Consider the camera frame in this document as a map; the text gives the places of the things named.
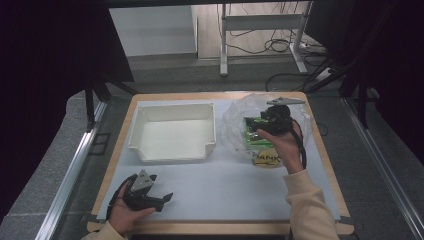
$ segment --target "white wall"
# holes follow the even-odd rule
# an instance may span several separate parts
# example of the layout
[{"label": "white wall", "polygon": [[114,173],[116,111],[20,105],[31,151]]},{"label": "white wall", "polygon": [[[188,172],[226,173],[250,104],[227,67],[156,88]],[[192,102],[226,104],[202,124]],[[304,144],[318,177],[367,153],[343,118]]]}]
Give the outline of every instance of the white wall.
[{"label": "white wall", "polygon": [[195,53],[191,6],[110,9],[126,56]]}]

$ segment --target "black curtain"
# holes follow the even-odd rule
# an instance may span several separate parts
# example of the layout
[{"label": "black curtain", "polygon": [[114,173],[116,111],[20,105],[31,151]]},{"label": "black curtain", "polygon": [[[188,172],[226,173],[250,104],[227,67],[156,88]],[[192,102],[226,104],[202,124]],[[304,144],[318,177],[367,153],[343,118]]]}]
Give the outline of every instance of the black curtain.
[{"label": "black curtain", "polygon": [[369,54],[383,118],[424,164],[424,1],[398,1]]},{"label": "black curtain", "polygon": [[104,81],[99,73],[133,81],[109,10],[58,2],[0,3],[1,218],[50,146],[68,99],[87,80]]}]

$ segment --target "sleeve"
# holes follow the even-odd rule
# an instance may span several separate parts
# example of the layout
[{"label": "sleeve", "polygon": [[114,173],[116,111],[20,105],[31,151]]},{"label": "sleeve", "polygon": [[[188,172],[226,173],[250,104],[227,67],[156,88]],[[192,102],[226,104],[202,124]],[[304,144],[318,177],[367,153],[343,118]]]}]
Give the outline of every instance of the sleeve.
[{"label": "sleeve", "polygon": [[83,237],[81,240],[128,240],[122,237],[113,227],[109,221],[100,229],[99,232],[92,232]]},{"label": "sleeve", "polygon": [[325,205],[322,190],[309,178],[307,170],[284,176],[291,205],[290,225],[294,239],[339,239],[335,221]]}]

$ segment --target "clear plastic bag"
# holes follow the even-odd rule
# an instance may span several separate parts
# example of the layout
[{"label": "clear plastic bag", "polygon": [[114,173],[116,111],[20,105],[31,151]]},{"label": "clear plastic bag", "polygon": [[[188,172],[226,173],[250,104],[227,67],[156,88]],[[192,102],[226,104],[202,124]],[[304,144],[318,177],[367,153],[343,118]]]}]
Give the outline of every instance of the clear plastic bag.
[{"label": "clear plastic bag", "polygon": [[[270,158],[272,158],[272,150],[274,150],[272,147],[247,144],[244,118],[260,117],[261,111],[265,111],[271,106],[266,102],[273,99],[275,99],[275,97],[267,94],[250,94],[234,101],[230,108],[223,114],[221,134],[224,144],[231,151],[241,154],[246,161],[255,161],[258,157],[264,157],[263,154],[261,155],[263,151],[266,151],[266,155],[270,155]],[[313,120],[311,116],[306,113],[304,104],[292,104],[288,105],[288,107],[291,117],[300,125],[303,134],[303,142],[304,145],[306,145],[312,135]]]}]

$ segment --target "metal stand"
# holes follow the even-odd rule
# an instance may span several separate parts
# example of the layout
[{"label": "metal stand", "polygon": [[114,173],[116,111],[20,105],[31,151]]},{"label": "metal stand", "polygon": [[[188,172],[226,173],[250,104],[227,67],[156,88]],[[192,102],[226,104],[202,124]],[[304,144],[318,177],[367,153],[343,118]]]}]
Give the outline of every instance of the metal stand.
[{"label": "metal stand", "polygon": [[85,103],[87,107],[87,133],[91,132],[91,130],[93,130],[94,125],[96,124],[94,118],[93,92],[96,94],[97,98],[101,102],[109,101],[112,96],[106,86],[106,82],[115,85],[116,87],[126,91],[132,96],[138,94],[135,89],[125,85],[120,81],[117,81],[113,77],[110,77],[106,74],[99,73],[95,76],[92,75],[90,77],[87,77],[85,84]]},{"label": "metal stand", "polygon": [[301,74],[307,74],[305,64],[299,53],[299,45],[305,30],[306,21],[312,2],[308,2],[302,14],[285,15],[255,15],[255,16],[227,16],[226,4],[222,4],[221,15],[221,76],[228,75],[227,56],[227,31],[248,31],[248,30],[274,30],[274,29],[297,29],[296,39],[290,44],[290,51],[296,61],[296,65]]}]

